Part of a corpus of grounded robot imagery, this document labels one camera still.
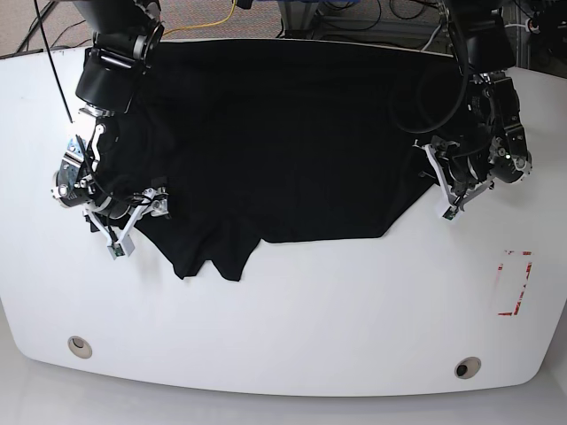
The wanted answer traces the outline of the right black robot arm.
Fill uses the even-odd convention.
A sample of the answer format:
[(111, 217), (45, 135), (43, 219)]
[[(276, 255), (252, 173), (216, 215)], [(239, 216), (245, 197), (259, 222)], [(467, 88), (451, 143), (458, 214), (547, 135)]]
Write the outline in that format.
[(141, 192), (122, 195), (119, 179), (102, 177), (120, 138), (117, 115), (128, 112), (164, 27), (157, 1), (77, 1), (75, 7), (93, 29), (75, 95), (84, 106), (72, 121), (51, 194), (65, 208), (80, 206), (93, 232), (101, 232), (114, 259), (135, 249), (129, 235), (144, 216), (168, 214), (167, 180), (151, 181)]

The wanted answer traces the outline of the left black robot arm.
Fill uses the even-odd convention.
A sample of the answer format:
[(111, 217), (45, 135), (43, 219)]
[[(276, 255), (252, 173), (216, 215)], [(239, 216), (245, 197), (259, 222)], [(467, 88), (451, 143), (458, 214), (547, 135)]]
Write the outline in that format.
[(388, 112), (402, 131), (416, 135), (439, 183), (442, 198), (438, 214), (454, 220), (475, 197), (495, 181), (520, 181), (532, 170), (520, 102), (506, 72), (515, 56), (506, 35), (501, 1), (438, 1), (439, 28), (447, 32), (462, 76), (456, 99), (436, 118), (423, 100), (437, 69), (425, 73), (416, 89), (416, 109), (423, 127), (403, 122), (391, 94)]

